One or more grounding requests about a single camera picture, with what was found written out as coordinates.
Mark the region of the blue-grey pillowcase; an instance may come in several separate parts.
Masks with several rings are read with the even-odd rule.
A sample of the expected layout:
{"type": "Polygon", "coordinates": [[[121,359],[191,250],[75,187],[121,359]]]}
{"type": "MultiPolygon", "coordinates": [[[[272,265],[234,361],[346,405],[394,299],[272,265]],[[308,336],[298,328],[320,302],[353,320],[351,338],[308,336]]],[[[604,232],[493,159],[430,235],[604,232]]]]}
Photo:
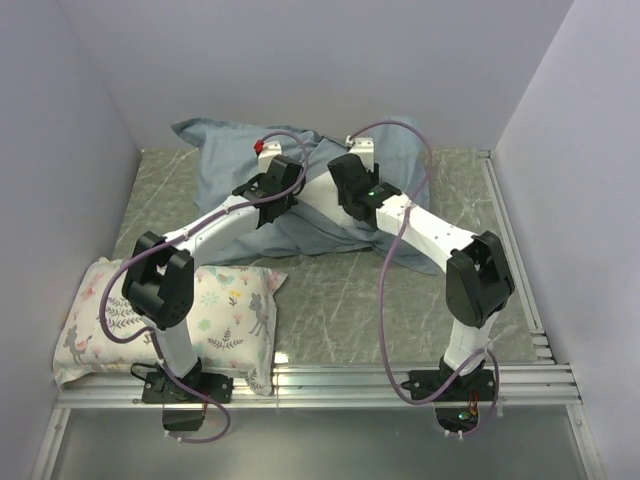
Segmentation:
{"type": "MultiPolygon", "coordinates": [[[[374,159],[379,164],[382,181],[405,193],[418,190],[416,203],[428,208],[429,186],[423,181],[425,147],[412,132],[415,123],[409,121],[408,127],[402,129],[399,126],[402,121],[400,117],[393,117],[389,124],[370,131],[374,159]]],[[[206,118],[179,122],[172,129],[200,151],[194,202],[202,215],[216,209],[233,189],[258,173],[253,146],[274,130],[271,126],[206,118]]],[[[325,174],[327,163],[347,151],[342,141],[318,132],[301,128],[291,131],[293,138],[279,136],[277,140],[284,154],[295,160],[302,160],[305,154],[310,156],[309,181],[325,174]]],[[[364,223],[341,226],[314,208],[298,203],[274,222],[225,247],[214,248],[205,255],[204,261],[211,265],[236,265],[261,257],[343,253],[366,248],[386,255],[392,241],[391,235],[375,231],[364,223]]]]}

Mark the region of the white pillow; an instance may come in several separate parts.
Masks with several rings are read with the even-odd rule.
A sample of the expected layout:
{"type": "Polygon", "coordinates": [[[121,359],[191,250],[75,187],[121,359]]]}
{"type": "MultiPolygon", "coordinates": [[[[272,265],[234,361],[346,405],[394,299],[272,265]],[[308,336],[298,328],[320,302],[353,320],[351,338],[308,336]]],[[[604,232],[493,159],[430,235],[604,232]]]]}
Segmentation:
{"type": "Polygon", "coordinates": [[[329,171],[306,182],[297,199],[340,227],[353,225],[353,218],[338,202],[338,190],[329,171]]]}

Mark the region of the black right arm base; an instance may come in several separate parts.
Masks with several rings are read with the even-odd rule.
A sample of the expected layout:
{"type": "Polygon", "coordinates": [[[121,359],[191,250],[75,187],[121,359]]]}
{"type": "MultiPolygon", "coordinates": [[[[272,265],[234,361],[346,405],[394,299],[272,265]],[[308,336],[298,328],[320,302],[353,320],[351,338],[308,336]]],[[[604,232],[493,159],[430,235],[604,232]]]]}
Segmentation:
{"type": "MultiPolygon", "coordinates": [[[[450,371],[411,370],[401,387],[413,401],[425,400],[448,379],[450,371]]],[[[433,399],[436,420],[446,435],[464,438],[475,433],[499,410],[500,375],[481,364],[468,375],[457,377],[433,399]]]]}

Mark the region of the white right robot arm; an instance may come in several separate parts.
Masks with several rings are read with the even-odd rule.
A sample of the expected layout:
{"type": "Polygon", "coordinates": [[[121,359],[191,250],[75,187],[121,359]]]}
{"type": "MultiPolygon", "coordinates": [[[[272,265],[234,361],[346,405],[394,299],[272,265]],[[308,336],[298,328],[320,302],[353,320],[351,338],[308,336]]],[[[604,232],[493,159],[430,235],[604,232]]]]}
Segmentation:
{"type": "Polygon", "coordinates": [[[398,188],[367,171],[355,154],[328,163],[345,212],[394,237],[379,281],[379,314],[384,314],[384,283],[399,245],[404,242],[432,260],[445,275],[446,305],[453,315],[440,376],[444,394],[460,400],[476,385],[475,372],[488,354],[491,328],[515,291],[500,238],[458,228],[418,206],[398,188]]]}

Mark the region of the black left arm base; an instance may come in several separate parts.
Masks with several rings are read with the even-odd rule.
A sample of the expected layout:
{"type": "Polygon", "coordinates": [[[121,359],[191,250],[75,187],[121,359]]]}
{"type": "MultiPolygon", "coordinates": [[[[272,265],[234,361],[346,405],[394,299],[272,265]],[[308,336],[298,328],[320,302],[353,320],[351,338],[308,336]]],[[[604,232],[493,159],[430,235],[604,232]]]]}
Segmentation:
{"type": "Polygon", "coordinates": [[[233,391],[230,377],[203,373],[197,365],[194,372],[181,379],[188,389],[177,385],[158,364],[135,362],[130,374],[143,382],[141,403],[162,406],[162,425],[169,434],[197,432],[204,423],[209,401],[214,406],[228,404],[233,391]]]}

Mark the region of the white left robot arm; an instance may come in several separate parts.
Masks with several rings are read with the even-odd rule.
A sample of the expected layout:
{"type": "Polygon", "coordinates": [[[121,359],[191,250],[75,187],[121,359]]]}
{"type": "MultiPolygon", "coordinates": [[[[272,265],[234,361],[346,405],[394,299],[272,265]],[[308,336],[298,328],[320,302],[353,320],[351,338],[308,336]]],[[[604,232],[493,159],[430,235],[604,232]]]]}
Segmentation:
{"type": "Polygon", "coordinates": [[[264,173],[232,190],[209,214],[170,234],[141,236],[134,256],[123,265],[122,295],[150,330],[166,390],[177,401],[192,401],[202,386],[202,361],[187,324],[197,269],[213,251],[291,209],[307,170],[306,161],[274,156],[264,173]]]}

